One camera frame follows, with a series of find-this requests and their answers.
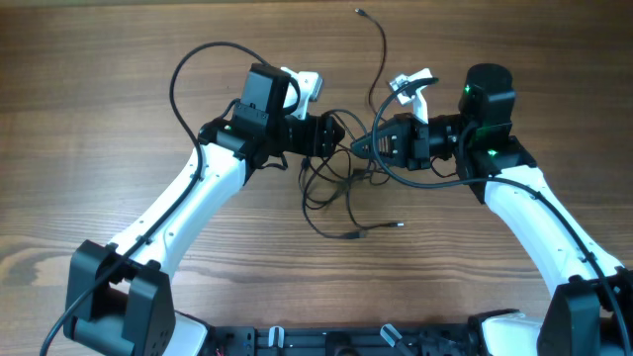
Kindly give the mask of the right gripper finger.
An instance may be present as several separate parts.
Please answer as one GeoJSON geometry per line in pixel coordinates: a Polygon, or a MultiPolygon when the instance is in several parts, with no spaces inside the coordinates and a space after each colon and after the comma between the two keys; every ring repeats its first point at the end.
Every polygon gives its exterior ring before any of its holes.
{"type": "MultiPolygon", "coordinates": [[[[374,159],[369,137],[353,141],[351,151],[361,159],[374,159]]],[[[402,139],[397,137],[379,137],[377,152],[385,164],[400,168],[407,167],[407,145],[402,139]]]]}
{"type": "Polygon", "coordinates": [[[372,135],[377,140],[387,137],[396,143],[408,143],[410,140],[410,114],[396,114],[386,122],[374,120],[371,130],[365,135],[365,140],[372,142],[372,135]]]}

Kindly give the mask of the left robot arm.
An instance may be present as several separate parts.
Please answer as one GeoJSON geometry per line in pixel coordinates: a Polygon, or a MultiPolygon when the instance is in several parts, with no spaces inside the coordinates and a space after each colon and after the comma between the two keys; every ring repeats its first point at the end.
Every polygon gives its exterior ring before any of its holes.
{"type": "Polygon", "coordinates": [[[186,166],[152,205],[107,244],[75,250],[64,336],[103,355],[217,352],[214,327],[174,308],[172,279],[217,210],[270,158],[332,155],[342,128],[308,112],[321,85],[313,71],[253,64],[240,98],[194,134],[186,166]]]}

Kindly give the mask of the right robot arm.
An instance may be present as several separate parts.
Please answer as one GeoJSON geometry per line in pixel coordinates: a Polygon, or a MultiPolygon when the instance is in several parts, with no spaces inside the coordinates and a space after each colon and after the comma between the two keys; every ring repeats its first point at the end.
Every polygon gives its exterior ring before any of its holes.
{"type": "Polygon", "coordinates": [[[632,351],[632,273],[600,247],[548,186],[534,157],[511,132],[515,102],[511,73],[480,63],[467,74],[455,115],[430,117],[422,92],[428,69],[391,83],[391,100],[412,111],[376,117],[352,143],[392,178],[401,169],[453,159],[467,186],[513,232],[551,296],[543,318],[517,310],[469,320],[479,355],[628,355],[632,351]]]}

